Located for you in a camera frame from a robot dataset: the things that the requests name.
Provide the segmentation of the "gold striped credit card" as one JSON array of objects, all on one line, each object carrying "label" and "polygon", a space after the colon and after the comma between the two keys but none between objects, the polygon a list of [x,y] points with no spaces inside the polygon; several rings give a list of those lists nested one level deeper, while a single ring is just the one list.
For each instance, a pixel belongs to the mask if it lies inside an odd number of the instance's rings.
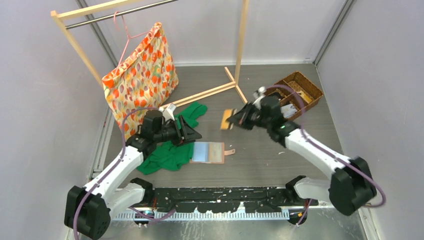
[{"label": "gold striped credit card", "polygon": [[236,108],[225,109],[223,112],[220,130],[231,130],[233,128],[233,124],[228,121],[230,117],[232,117],[237,112]]}]

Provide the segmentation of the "pink leather card holder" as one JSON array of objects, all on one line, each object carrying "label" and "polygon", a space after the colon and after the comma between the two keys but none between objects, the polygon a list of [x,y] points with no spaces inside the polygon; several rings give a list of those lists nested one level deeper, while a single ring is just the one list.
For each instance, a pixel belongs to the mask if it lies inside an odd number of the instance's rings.
[{"label": "pink leather card holder", "polygon": [[235,149],[225,150],[223,142],[195,142],[190,163],[224,164],[225,157],[235,153]]}]

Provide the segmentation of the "woven wicker divided basket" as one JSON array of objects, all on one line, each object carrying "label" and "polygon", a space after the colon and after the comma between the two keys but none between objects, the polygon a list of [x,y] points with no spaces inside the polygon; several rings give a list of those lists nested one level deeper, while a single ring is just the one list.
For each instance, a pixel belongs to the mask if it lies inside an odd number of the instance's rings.
[{"label": "woven wicker divided basket", "polygon": [[[283,87],[271,87],[265,92],[266,96],[275,97],[279,100],[280,107],[288,104],[294,104],[298,110],[292,117],[287,118],[290,121],[294,121],[296,118],[302,115],[302,111],[308,111],[312,107],[318,104],[320,98],[324,95],[323,92],[306,76],[301,72],[295,71],[285,78],[274,84],[284,85],[290,90],[286,90]],[[298,94],[297,91],[305,92],[311,99],[312,102],[307,104]]]}]

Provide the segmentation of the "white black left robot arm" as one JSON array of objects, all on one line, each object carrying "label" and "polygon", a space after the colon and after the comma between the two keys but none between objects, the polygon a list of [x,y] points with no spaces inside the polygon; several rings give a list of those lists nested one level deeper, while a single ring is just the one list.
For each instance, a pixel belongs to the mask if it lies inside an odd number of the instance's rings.
[{"label": "white black left robot arm", "polygon": [[134,134],[122,138],[120,154],[94,179],[68,191],[64,224],[73,230],[74,239],[84,235],[98,240],[118,214],[135,204],[148,207],[153,202],[152,185],[142,179],[134,179],[122,190],[118,187],[159,143],[171,142],[180,147],[202,138],[183,116],[174,117],[174,109],[174,105],[169,105],[131,111],[130,115],[145,111],[145,116]]}]

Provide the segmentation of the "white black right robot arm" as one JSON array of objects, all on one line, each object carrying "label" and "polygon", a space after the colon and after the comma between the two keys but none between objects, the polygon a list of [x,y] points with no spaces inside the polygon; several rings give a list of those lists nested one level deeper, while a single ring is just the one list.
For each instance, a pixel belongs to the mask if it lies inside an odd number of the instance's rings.
[{"label": "white black right robot arm", "polygon": [[341,214],[350,216],[377,196],[376,184],[363,158],[349,158],[314,139],[283,116],[277,99],[265,96],[247,103],[227,121],[245,130],[265,129],[274,142],[299,154],[327,177],[319,180],[299,175],[286,183],[285,198],[291,205],[313,199],[330,203]]}]

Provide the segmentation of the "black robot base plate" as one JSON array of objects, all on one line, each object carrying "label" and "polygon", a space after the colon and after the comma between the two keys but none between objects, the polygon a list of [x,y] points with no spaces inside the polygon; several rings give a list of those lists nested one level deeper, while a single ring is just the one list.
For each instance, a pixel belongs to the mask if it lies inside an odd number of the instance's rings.
[{"label": "black robot base plate", "polygon": [[158,187],[135,208],[153,208],[162,213],[234,213],[244,207],[246,213],[276,213],[282,208],[303,209],[307,200],[295,198],[283,187]]}]

